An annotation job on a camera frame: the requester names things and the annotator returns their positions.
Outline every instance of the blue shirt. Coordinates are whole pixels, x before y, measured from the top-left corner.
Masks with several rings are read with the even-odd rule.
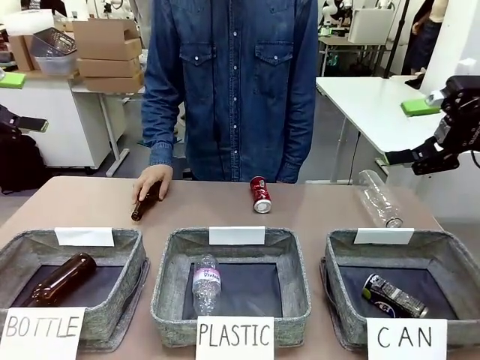
[[[317,42],[317,0],[154,0],[142,103],[151,165],[172,164],[184,101],[196,178],[296,182],[311,147]]]

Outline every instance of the person's right hand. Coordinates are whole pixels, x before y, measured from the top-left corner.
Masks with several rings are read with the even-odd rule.
[[[420,28],[422,27],[422,24],[420,24],[420,22],[416,22],[415,24],[413,24],[412,26],[412,34],[414,35],[418,35],[419,32],[420,32]]]
[[[160,193],[158,199],[163,200],[167,195],[168,187],[173,177],[173,169],[168,165],[152,165],[142,171],[142,175],[135,181],[133,185],[132,200],[133,203],[143,201],[150,190],[150,187],[155,183],[162,181],[160,186]]]

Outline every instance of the green sponge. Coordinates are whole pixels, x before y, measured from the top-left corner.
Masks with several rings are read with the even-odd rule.
[[[0,88],[21,89],[25,84],[24,73],[5,73],[5,77],[0,80]]]
[[[440,112],[439,107],[429,106],[427,103],[425,103],[424,98],[407,100],[404,101],[400,106],[407,116],[431,115]]]

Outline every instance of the black wire basket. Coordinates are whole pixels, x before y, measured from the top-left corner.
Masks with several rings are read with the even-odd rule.
[[[30,53],[38,58],[57,58],[77,51],[75,40],[56,28],[48,28],[33,35]]]

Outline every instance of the bottle label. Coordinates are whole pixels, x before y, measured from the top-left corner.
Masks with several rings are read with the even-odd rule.
[[[193,282],[196,283],[200,280],[210,280],[221,285],[220,273],[214,268],[199,268],[193,275]]]

